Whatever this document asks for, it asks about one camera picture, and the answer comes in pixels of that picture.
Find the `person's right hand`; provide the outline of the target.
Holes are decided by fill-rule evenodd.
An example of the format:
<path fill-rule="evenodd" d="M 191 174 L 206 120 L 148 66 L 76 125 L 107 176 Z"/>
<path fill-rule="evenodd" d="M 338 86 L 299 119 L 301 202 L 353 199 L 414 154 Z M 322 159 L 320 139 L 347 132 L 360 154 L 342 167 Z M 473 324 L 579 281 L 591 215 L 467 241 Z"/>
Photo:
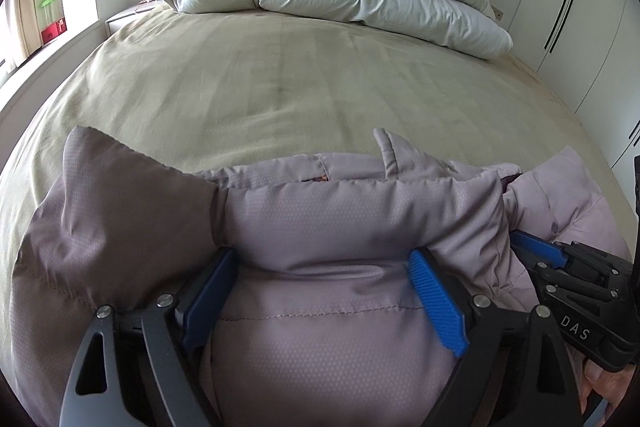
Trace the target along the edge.
<path fill-rule="evenodd" d="M 635 370 L 636 367 L 634 365 L 628 365 L 617 373 L 610 373 L 591 360 L 588 360 L 584 364 L 582 381 L 579 387 L 579 400 L 582 412 L 585 412 L 588 397 L 593 392 L 600 395 L 608 403 L 604 416 L 597 421 L 597 426 L 603 426 L 611 417 L 616 407 L 623 401 L 632 377 L 634 377 Z"/>

